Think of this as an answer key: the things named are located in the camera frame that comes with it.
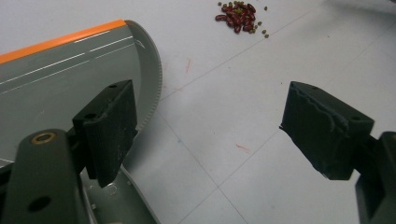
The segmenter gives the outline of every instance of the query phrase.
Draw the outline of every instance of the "screw hole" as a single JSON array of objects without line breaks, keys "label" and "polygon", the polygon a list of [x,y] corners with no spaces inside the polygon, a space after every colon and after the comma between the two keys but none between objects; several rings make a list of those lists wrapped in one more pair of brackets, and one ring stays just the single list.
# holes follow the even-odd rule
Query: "screw hole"
[{"label": "screw hole", "polygon": [[96,114],[87,114],[84,118],[85,119],[94,119],[96,117]]},{"label": "screw hole", "polygon": [[52,141],[55,137],[55,133],[40,133],[32,138],[31,142],[35,145],[45,144]]},{"label": "screw hole", "polygon": [[354,116],[354,117],[352,117],[352,120],[361,120],[361,118],[359,118],[359,117],[357,117],[357,116]]},{"label": "screw hole", "polygon": [[29,212],[34,213],[43,210],[45,207],[47,207],[50,204],[50,197],[49,196],[43,196],[40,198],[35,199],[29,204]]}]

